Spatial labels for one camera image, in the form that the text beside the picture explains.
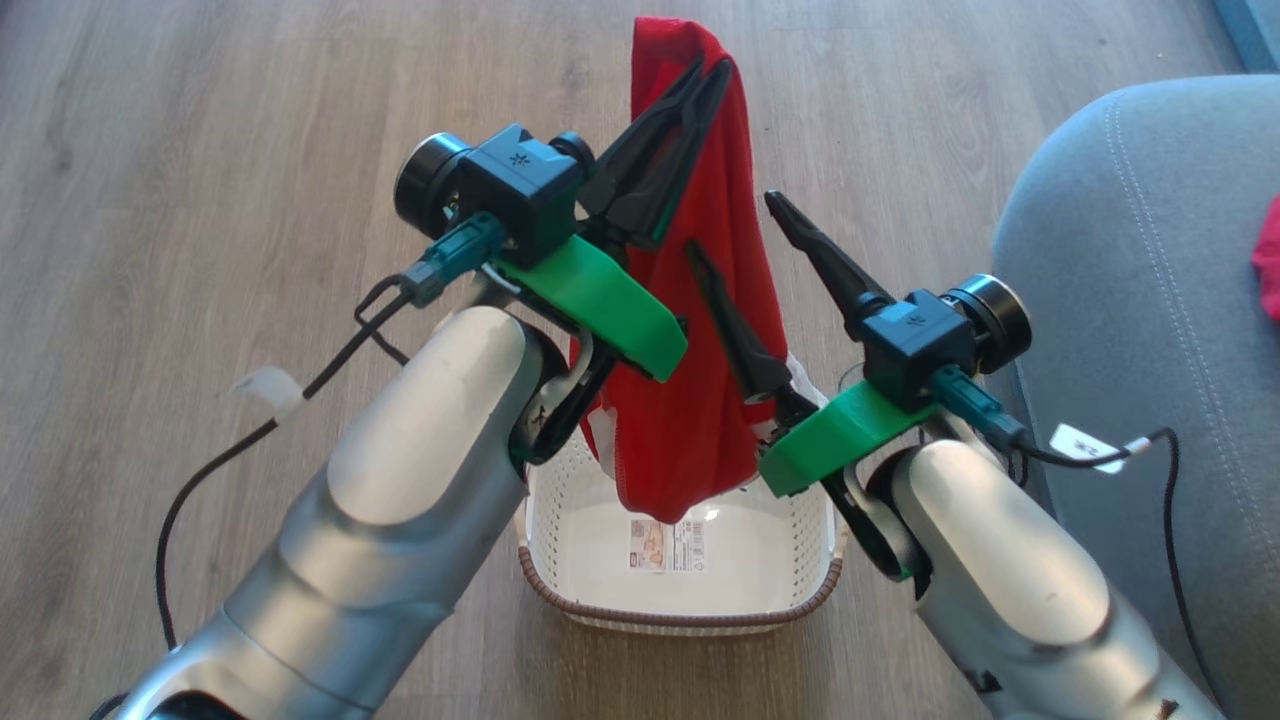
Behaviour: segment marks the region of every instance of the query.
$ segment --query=stitched seam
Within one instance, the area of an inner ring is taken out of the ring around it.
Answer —
[[[1192,327],[1190,314],[1187,311],[1187,305],[1183,301],[1181,290],[1178,286],[1178,281],[1174,278],[1172,266],[1169,264],[1169,258],[1165,252],[1164,242],[1160,240],[1160,232],[1156,229],[1156,222],[1151,215],[1151,209],[1147,206],[1147,200],[1142,193],[1142,188],[1138,184],[1137,173],[1129,161],[1128,150],[1124,146],[1124,135],[1121,129],[1120,117],[1119,117],[1119,100],[1107,109],[1107,146],[1111,151],[1111,160],[1116,167],[1117,174],[1120,174],[1121,186],[1125,190],[1125,196],[1129,200],[1130,209],[1134,214],[1134,220],[1138,223],[1138,231],[1142,234],[1143,245],[1147,249],[1147,255],[1151,258],[1152,269],[1156,272],[1156,278],[1160,282],[1161,293],[1165,297],[1165,306],[1169,311],[1170,320],[1174,324],[1174,332],[1178,337],[1179,347],[1183,351],[1183,356],[1187,359],[1188,369],[1192,373],[1192,379],[1196,384],[1197,393],[1201,398],[1201,405],[1204,414],[1215,420],[1210,428],[1210,437],[1213,438],[1213,445],[1217,448],[1219,461],[1225,470],[1228,484],[1231,488],[1231,496],[1235,500],[1236,509],[1240,511],[1242,518],[1245,521],[1245,527],[1249,532],[1249,538],[1254,546],[1261,546],[1263,548],[1263,565],[1266,566],[1266,573],[1268,575],[1275,574],[1274,560],[1275,560],[1275,544],[1271,539],[1270,532],[1262,525],[1256,512],[1251,510],[1256,509],[1256,503],[1252,492],[1248,488],[1248,478],[1244,478],[1244,483],[1240,483],[1240,477],[1244,475],[1243,464],[1239,460],[1239,454],[1235,451],[1234,442],[1231,438],[1230,427],[1228,425],[1225,413],[1222,411],[1222,405],[1217,395],[1217,388],[1213,384],[1212,377],[1210,375],[1208,364],[1204,360],[1204,354],[1201,350],[1199,341],[1196,338],[1196,331]],[[1115,145],[1120,149],[1119,159],[1115,150],[1111,147],[1112,138],[1112,126],[1115,132]],[[1124,179],[1124,173],[1120,172],[1120,160],[1124,161],[1124,168],[1128,173],[1129,182]],[[1147,233],[1143,229],[1142,219],[1146,218],[1147,227],[1151,228],[1151,238],[1147,238]]]

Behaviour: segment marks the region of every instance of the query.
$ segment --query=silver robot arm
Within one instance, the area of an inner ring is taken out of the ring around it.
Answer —
[[[1084,548],[969,439],[900,461],[891,493],[932,565],[916,612],[992,715],[1222,717]]]
[[[458,313],[343,433],[236,592],[119,716],[147,720],[168,703],[164,716],[186,717],[184,702],[229,719],[372,716],[525,496],[508,443],[543,366],[520,320]]]

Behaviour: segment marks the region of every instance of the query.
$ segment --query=basket bottom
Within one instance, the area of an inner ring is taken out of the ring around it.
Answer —
[[[804,602],[810,588],[800,587],[792,521],[733,502],[736,495],[699,503],[666,529],[666,550],[680,569],[668,560],[663,570],[646,570],[643,559],[632,568],[632,550],[644,542],[632,532],[663,532],[646,515],[617,502],[567,514],[559,594],[595,607],[685,616],[777,612]],[[701,552],[684,547],[699,539]]]

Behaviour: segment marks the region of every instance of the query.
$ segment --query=wooden floor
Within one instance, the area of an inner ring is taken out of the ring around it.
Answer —
[[[987,266],[1020,168],[1132,83],[1236,72],[1208,0],[0,0],[0,697],[83,717],[164,650],[156,530],[178,484],[264,418],[225,396],[308,377],[424,241],[392,211],[419,138],[522,122],[604,147],[626,124],[631,17],[700,19],[736,55],[755,181],[891,290]],[[795,352],[856,355],[781,236]],[[401,318],[421,342],[439,311]],[[179,635],[232,589],[339,429],[392,375],[365,352],[201,491],[172,552]],[[854,556],[777,633],[689,642],[572,625],[503,538],[380,717],[978,717]]]

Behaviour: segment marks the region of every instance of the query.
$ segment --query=gray sofa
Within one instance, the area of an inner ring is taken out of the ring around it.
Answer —
[[[1010,199],[996,274],[1036,340],[1012,370],[1037,439],[1181,438],[1174,538],[1164,447],[1119,475],[1047,469],[1039,492],[1228,716],[1280,717],[1280,328],[1249,254],[1280,193],[1280,76],[1132,87],[1050,137]]]

